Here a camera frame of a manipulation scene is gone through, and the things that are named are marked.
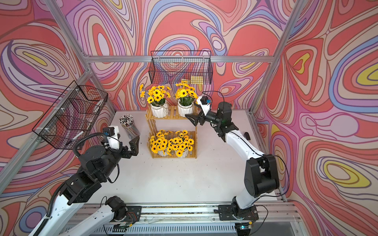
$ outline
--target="aluminum frame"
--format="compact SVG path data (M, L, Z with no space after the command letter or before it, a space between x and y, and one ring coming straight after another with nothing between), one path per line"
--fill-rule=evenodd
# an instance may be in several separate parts
M93 62L151 62L151 56L84 56L88 63ZM273 62L273 56L211 56L211 62Z
M261 85L257 90L257 94L252 101L251 107L249 108L249 112L253 110L256 102L262 96L270 77L273 75L275 67L278 65L280 56L284 50L284 47L289 40L291 32L297 22L298 17L301 14L301 11L305 5L307 0L298 0L295 2L294 8L289 16L289 20L283 30L282 36L279 39L277 47L273 56L214 56L212 57L213 62L267 62L269 66L265 72L265 75L262 79ZM46 5L50 9L51 14L53 15L54 19L56 20L57 24L62 30L63 36L66 40L71 44L78 57L79 61L81 62L82 66L85 69L85 72L79 80L77 81L78 84L84 84L90 76L92 76L92 81L94 85L99 89L104 89L101 82L97 78L97 75L93 72L91 63L93 62L150 62L150 56L87 56L84 54L79 42L77 41L76 37L74 36L66 18L63 15L63 12L57 5L56 0L45 0ZM67 98L66 95L61 101L57 104L57 106L61 105L62 102ZM107 102L108 107L112 116L115 114L115 110L113 108L112 102L108 100ZM42 122L41 125L44 125L45 122L48 122L54 112L51 112L50 115L46 117L46 119ZM11 182L13 177L17 174L23 164L27 161L29 156L33 153L33 151L37 148L39 143L41 142L41 138L39 138L36 134L32 134L25 145L19 149L19 151L15 154L15 156L5 165L3 170L0 172L0 179L3 181L0 183L0 194L4 191L4 189L8 186Z
M77 84L83 85L87 82L88 76L90 75L89 71L85 71L77 80ZM60 107L69 97L73 90L68 90L64 97L57 103L55 107ZM46 116L46 118L41 122L40 127L44 127L51 118L55 115L57 109L54 109ZM38 147L39 143L42 141L42 138L39 137L36 133L32 132L30 137L24 143L22 148L20 148L17 153L12 157L12 159L4 166L0 172L0 194L7 188L9 183L12 181L14 176L22 168L24 163L29 159L31 154Z

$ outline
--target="colorful swirl backdrop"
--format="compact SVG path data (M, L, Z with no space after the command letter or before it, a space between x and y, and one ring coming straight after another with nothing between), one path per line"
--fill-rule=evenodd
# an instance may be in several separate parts
M272 55L289 0L84 0L60 5L88 55L151 55L152 50L210 50L212 55ZM93 63L116 110L145 110L137 88L150 85L148 63ZM215 63L212 85L235 109L248 109L267 63ZM210 93L215 106L222 101Z
M43 0L0 1L0 22L1 171L83 69ZM92 132L107 126L110 117L105 107ZM0 195L0 235L28 235L46 213L52 192L78 164L72 151L41 142Z
M311 235L378 235L377 32L378 1L309 1L254 110Z

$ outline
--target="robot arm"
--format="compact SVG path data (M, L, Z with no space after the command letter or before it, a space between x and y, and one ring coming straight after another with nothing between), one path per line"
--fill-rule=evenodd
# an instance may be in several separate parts
M77 151L81 143L96 136L103 137L102 145L92 146L83 154ZM129 142L131 150L127 146L123 147L118 139L118 127L109 126L104 128L102 133L90 134L74 144L73 152L79 158L81 166L76 174L59 186L53 194L48 213L30 233L30 236L58 235L69 219L101 187L101 183L109 180L110 174L121 158L129 159L131 156L138 155L139 136ZM90 235L99 225L113 219L124 220L127 213L126 204L117 196L111 197L97 212L62 235Z
M186 115L193 125L210 122L212 128L224 142L232 146L239 156L246 160L243 191L232 201L233 215L243 219L254 202L260 197L279 188L276 159L266 155L251 145L231 121L231 104L220 102L217 112L211 111L211 102L207 96L197 99L198 115Z

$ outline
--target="bamboo plant stand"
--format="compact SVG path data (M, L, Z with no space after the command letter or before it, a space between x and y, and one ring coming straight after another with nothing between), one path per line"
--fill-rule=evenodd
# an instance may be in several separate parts
M146 119L147 119L147 124L150 128L149 137L151 137L152 135L156 135L156 133L158 132L158 129L156 128L155 120L187 120L186 117L182 117L178 114L177 106L169 106L168 115L166 115L163 118L156 118L155 116L153 116L151 108L149 107L146 113ZM169 133L168 135L166 135L166 139L171 139L178 136L178 134L175 134L176 131L173 131L173 130L171 131L172 133ZM188 136L190 139L194 140L194 145L193 145L193 150L190 151L185 158L197 158L197 127L195 127L195 131L188 131ZM161 156L157 153L153 153L151 151L150 142L147 142L147 147L148 147L148 150L150 151L152 158L179 158L178 156L176 156L174 151L172 152L171 156L170 155Z

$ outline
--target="wire mesh basket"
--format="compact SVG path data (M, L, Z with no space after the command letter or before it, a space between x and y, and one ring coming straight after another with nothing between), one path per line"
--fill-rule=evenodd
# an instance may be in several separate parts
M52 106L33 127L33 132L55 149L72 149L75 140L88 135L108 100L105 91L77 85L76 82L74 85L74 88L69 88L71 85L68 87L68 98L60 107L54 108L55 113L49 122L44 127L36 128Z
M211 51L151 51L151 83L211 84Z

